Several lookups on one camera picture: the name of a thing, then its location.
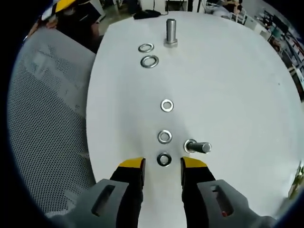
white table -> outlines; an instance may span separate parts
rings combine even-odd
[[[177,48],[163,45],[166,20],[177,21]],[[153,43],[151,69],[137,48]],[[174,109],[160,109],[163,99]],[[184,142],[210,142],[210,154],[193,154],[244,194],[251,209],[274,215],[303,157],[304,125],[299,95],[287,68],[260,35],[212,15],[170,12],[154,19],[112,24],[93,66],[86,125],[96,181],[119,163],[146,158],[140,228],[185,228],[180,157]],[[167,129],[173,140],[157,141]],[[156,156],[168,151],[172,163]]]

metal washer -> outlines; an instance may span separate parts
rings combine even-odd
[[[166,158],[168,158],[168,161],[166,162],[166,163],[162,163],[161,162],[161,158],[162,157],[166,157]],[[172,161],[172,157],[168,154],[168,153],[166,153],[166,152],[162,152],[162,153],[160,153],[158,156],[157,156],[157,163],[160,165],[160,166],[162,166],[162,167],[166,167],[166,166],[168,166],[168,165],[170,165],[170,163],[171,163],[171,161]]]
[[[165,103],[169,103],[171,106],[170,108],[165,108]],[[169,99],[164,99],[162,102],[161,102],[161,109],[164,111],[164,112],[171,112],[173,110],[173,107],[174,107],[174,104],[171,100]]]
[[[167,140],[163,140],[162,137],[161,137],[163,134],[168,135],[169,138],[168,138]],[[160,132],[158,133],[157,139],[158,139],[158,141],[159,141],[161,144],[168,144],[168,143],[170,143],[171,140],[172,140],[172,134],[171,134],[171,132],[169,132],[168,130],[162,130],[162,131],[160,131]]]
[[[188,150],[187,145],[188,145],[189,143],[197,143],[197,141],[195,141],[194,139],[188,139],[188,140],[184,143],[184,150],[185,150],[185,152],[187,152],[187,153],[195,153],[195,151]]]
[[[139,50],[140,52],[143,52],[143,53],[148,53],[148,52],[154,50],[154,44],[142,44],[142,45],[140,45],[140,46],[138,47],[138,50]]]
[[[154,59],[154,63],[150,64],[150,65],[147,65],[145,64],[145,61],[148,60],[148,59]],[[141,65],[142,67],[144,68],[153,68],[155,67],[157,64],[159,63],[159,59],[157,56],[145,56],[142,58],[141,60]]]

yellow object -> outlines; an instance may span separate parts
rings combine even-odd
[[[186,168],[207,167],[207,164],[198,159],[183,157],[183,160],[185,161]]]
[[[133,158],[125,160],[123,163],[119,164],[119,167],[126,167],[126,168],[140,168],[142,164],[143,157],[140,158]]]
[[[64,10],[65,8],[69,7],[74,1],[76,0],[60,0],[56,4],[56,10],[55,13]]]

perforated mesh panel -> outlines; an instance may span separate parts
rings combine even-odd
[[[86,95],[95,55],[56,30],[22,47],[10,82],[12,151],[33,199],[47,212],[70,209],[95,184],[86,143]]]

gray mesh panel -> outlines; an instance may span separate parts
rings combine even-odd
[[[71,209],[70,195],[95,184],[86,143],[86,96],[95,55],[53,29],[22,47],[10,82],[12,151],[45,213]]]

